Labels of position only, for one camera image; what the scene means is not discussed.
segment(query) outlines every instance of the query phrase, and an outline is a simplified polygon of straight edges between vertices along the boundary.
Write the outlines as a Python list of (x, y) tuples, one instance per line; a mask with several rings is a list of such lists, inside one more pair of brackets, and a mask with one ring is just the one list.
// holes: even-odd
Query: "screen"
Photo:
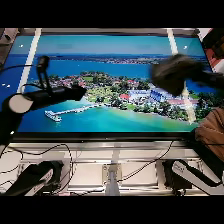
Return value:
[[(32, 36), (17, 37), (5, 67), (25, 64), (32, 40)], [(175, 37), (175, 41), (180, 53), (211, 71), (198, 38)], [(27, 113), (19, 132), (189, 132), (218, 104), (214, 89), (187, 81), (196, 115), (190, 124), (182, 97), (173, 97), (150, 82), (151, 64), (172, 55), (168, 37), (41, 36), (33, 64), (43, 55), (50, 57), (47, 73), (52, 87), (80, 85), (87, 93), (79, 102)], [(0, 76), (0, 102), (19, 89), (22, 72), (23, 68), (16, 68)], [(33, 67), (27, 83), (39, 84)]]

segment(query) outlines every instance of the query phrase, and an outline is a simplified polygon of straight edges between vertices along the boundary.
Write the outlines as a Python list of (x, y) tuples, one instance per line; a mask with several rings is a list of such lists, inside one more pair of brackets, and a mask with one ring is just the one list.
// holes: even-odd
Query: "sky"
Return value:
[[(32, 36), (19, 36), (12, 54), (28, 54)], [(204, 56), (197, 38), (175, 38), (178, 51), (188, 55)], [(168, 37), (158, 36), (101, 36), (51, 35), (41, 36), (37, 54), (165, 54), (171, 55)]]

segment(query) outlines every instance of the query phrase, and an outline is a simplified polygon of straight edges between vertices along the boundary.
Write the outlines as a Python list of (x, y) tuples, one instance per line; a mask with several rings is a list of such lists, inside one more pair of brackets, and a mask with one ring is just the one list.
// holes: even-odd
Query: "screen bezel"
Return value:
[[(34, 32), (18, 34), (17, 36), (34, 36)], [(44, 32), (44, 35), (122, 35), (122, 36), (167, 36), (164, 30), (162, 32), (152, 33), (108, 33), (108, 32)], [(200, 38), (192, 35), (192, 32), (185, 34), (174, 32), (174, 37)], [(153, 140), (181, 140), (190, 132), (17, 132), (14, 135), (14, 143), (51, 143), (51, 142), (85, 142), (85, 141), (153, 141)]]

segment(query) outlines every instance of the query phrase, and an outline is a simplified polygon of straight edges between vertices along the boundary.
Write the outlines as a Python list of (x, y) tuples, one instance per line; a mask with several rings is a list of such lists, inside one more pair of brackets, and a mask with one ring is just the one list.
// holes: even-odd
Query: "boat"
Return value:
[(62, 120), (61, 117), (59, 117), (58, 115), (55, 115), (53, 111), (46, 111), (45, 110), (45, 115), (49, 118), (51, 118), (53, 121), (56, 121), (56, 122), (60, 122)]

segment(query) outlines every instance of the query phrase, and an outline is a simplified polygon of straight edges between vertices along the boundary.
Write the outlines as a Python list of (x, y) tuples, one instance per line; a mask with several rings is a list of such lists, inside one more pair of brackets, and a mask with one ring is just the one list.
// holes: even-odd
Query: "sea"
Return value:
[[(25, 64), (26, 57), (10, 57), (5, 67)], [(90, 61), (52, 60), (47, 70), (48, 75), (60, 77), (79, 75), (81, 71), (103, 71), (111, 76), (127, 76), (129, 78), (150, 78), (150, 65), (146, 64), (112, 64)], [(8, 70), (0, 76), (0, 102), (15, 93), (18, 89), (23, 68)], [(36, 69), (30, 69), (28, 82), (37, 80)], [(195, 92), (214, 92), (208, 87), (198, 87), (187, 82), (189, 90)], [(35, 87), (26, 87), (26, 91), (35, 91)], [(172, 120), (160, 115), (135, 113), (114, 108), (92, 108), (82, 113), (61, 115), (61, 122), (54, 122), (45, 116), (45, 110), (59, 112), (79, 108), (90, 103), (85, 99), (79, 102), (66, 101), (47, 108), (27, 113), (19, 127), (19, 132), (188, 132), (197, 126), (189, 122)]]

